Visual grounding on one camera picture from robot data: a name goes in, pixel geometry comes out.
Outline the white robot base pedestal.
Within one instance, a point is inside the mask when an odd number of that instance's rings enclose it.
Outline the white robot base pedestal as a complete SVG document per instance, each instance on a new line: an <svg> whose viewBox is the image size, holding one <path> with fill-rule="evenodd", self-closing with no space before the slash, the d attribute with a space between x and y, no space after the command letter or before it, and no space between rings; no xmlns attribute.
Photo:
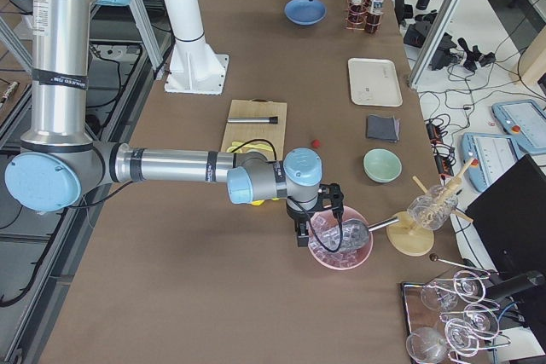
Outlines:
<svg viewBox="0 0 546 364"><path fill-rule="evenodd" d="M175 45L165 91L220 95L229 65L207 43L198 0L164 0Z"/></svg>

